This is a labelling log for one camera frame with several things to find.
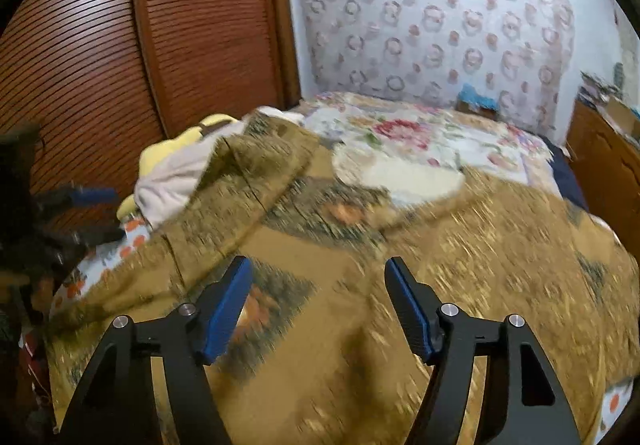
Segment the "brown gold patterned garment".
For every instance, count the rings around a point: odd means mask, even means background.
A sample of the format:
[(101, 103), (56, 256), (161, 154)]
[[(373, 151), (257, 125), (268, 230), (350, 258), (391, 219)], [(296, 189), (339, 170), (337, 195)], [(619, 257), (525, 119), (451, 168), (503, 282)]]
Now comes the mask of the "brown gold patterned garment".
[(237, 254), (254, 283), (207, 381), (238, 444), (404, 440), (431, 373), (384, 287), (394, 255), (470, 315), (521, 314), (584, 443), (605, 390), (639, 373), (638, 265), (587, 213), (474, 170), (450, 197), (399, 209), (386, 192), (338, 182), (317, 135), (257, 113), (217, 144), (186, 208), (52, 316), (55, 416), (115, 316), (167, 315)]

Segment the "orange fruit print blanket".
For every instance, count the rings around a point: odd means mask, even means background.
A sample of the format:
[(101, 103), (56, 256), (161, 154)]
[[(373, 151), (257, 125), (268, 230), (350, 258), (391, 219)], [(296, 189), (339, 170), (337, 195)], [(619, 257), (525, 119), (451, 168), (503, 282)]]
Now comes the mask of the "orange fruit print blanket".
[(88, 290), (112, 272), (125, 257), (135, 253), (151, 235), (151, 228), (140, 213), (130, 216), (120, 224), (125, 235), (114, 243), (102, 243), (76, 265), (53, 295), (50, 316), (61, 312), (81, 299)]

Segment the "pale pink pillow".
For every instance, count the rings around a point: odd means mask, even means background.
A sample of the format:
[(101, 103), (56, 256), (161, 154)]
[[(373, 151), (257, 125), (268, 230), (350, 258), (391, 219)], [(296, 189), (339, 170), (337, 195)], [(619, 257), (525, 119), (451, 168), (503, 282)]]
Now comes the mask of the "pale pink pillow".
[(134, 203), (152, 228), (186, 208), (218, 141), (216, 135), (197, 141), (173, 139), (143, 150)]

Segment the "yellow plush toy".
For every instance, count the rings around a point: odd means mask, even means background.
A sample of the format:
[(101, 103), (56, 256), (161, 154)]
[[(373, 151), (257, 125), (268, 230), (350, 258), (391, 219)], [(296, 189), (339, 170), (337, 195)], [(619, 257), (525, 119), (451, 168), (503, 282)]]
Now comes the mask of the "yellow plush toy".
[(242, 121), (215, 114), (175, 139), (146, 147), (134, 192), (122, 201), (116, 218), (123, 221), (139, 210), (153, 227), (160, 226), (186, 206), (218, 140), (243, 129)]

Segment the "brown louvered wooden wardrobe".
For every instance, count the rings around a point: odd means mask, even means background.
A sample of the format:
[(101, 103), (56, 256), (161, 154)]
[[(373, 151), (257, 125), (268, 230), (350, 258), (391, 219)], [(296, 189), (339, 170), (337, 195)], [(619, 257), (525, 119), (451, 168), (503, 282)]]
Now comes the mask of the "brown louvered wooden wardrobe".
[(38, 124), (36, 194), (128, 195), (146, 146), (299, 98), (290, 0), (1, 0), (1, 127)]

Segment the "navy blue bed sheet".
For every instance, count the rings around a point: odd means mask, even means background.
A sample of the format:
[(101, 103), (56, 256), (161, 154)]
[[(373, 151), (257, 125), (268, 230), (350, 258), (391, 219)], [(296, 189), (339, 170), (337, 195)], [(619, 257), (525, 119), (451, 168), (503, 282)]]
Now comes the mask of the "navy blue bed sheet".
[(544, 136), (541, 138), (552, 153), (551, 169), (553, 179), (558, 185), (561, 196), (582, 210), (589, 211), (584, 194), (580, 188), (573, 170), (559, 146), (554, 145)]

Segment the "long wooden sideboard cabinet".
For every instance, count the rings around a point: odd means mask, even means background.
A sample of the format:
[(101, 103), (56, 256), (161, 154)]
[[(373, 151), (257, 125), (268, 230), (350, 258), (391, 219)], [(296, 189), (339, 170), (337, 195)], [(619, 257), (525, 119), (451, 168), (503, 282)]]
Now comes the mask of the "long wooden sideboard cabinet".
[(565, 147), (589, 211), (639, 255), (639, 150), (590, 105), (577, 100)]

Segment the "floral rose bed quilt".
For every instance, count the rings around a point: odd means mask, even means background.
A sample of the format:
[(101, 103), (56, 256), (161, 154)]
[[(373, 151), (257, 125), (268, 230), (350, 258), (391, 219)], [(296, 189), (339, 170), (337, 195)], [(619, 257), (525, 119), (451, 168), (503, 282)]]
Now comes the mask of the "floral rose bed quilt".
[(551, 150), (511, 124), (342, 92), (302, 101), (296, 112), (329, 145), (337, 179), (383, 187), (401, 206), (452, 193), (465, 169), (560, 194)]

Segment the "cardboard box on sideboard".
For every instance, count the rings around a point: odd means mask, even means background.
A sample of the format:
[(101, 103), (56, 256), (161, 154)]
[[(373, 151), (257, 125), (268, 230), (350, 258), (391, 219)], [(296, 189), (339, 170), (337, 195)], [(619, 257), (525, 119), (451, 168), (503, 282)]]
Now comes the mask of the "cardboard box on sideboard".
[(640, 135), (640, 120), (634, 109), (628, 107), (618, 98), (611, 96), (604, 107), (604, 112), (620, 132), (638, 141)]

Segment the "box with blue cloth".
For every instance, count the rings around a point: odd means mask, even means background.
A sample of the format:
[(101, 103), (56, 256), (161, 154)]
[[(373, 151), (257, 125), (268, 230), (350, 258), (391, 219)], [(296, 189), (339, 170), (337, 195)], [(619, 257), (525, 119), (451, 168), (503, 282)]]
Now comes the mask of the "box with blue cloth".
[(499, 117), (499, 104), (495, 98), (488, 98), (478, 93), (468, 83), (463, 84), (454, 108), (460, 113), (481, 116), (490, 120), (497, 120)]

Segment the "stack of folded fabrics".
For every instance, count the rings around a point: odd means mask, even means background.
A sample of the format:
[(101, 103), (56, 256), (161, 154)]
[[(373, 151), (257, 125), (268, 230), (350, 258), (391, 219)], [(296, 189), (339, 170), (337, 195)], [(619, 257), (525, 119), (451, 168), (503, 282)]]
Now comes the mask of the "stack of folded fabrics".
[(589, 72), (581, 72), (580, 75), (582, 76), (582, 87), (595, 100), (607, 102), (610, 98), (620, 97), (620, 89), (614, 84), (607, 83)]

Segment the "sheer circle patterned curtain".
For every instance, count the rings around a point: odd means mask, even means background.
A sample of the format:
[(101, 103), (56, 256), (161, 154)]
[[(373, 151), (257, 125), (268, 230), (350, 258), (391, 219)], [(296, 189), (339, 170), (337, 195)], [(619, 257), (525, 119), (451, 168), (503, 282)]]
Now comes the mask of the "sheer circle patterned curtain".
[(506, 121), (556, 128), (570, 0), (300, 0), (314, 84), (450, 107), (465, 91)]

